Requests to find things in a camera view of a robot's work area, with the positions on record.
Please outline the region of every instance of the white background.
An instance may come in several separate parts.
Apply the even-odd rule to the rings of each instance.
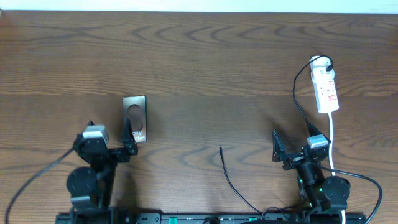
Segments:
[[[3,10],[394,13],[398,0],[0,0]]]

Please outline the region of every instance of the power strip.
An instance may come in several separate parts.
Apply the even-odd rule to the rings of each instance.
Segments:
[[[339,108],[335,86],[335,71],[327,71],[331,64],[330,59],[321,57],[313,61],[311,65],[311,79],[315,89],[315,97],[319,113],[331,113]]]

